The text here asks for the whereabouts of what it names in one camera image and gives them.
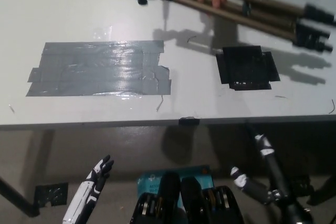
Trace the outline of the robot right hand white black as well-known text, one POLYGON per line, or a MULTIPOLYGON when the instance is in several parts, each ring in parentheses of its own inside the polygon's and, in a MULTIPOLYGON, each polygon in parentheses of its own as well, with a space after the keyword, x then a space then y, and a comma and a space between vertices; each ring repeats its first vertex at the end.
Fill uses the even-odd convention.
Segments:
POLYGON ((281 212, 281 223, 314 223, 313 218, 297 201, 290 180, 286 177, 275 149, 266 135, 260 134, 251 124, 245 124, 250 140, 266 164, 270 187, 249 178, 236 166, 230 170, 234 184, 247 196, 263 205, 274 203, 281 212))

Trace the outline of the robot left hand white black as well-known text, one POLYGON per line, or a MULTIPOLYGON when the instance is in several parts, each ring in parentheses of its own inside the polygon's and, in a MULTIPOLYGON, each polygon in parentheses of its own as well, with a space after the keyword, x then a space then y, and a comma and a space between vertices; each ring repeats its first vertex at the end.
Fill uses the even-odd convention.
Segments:
POLYGON ((63 217, 63 224, 87 223, 92 214, 107 179, 114 160, 110 155, 101 159, 80 184, 63 217))

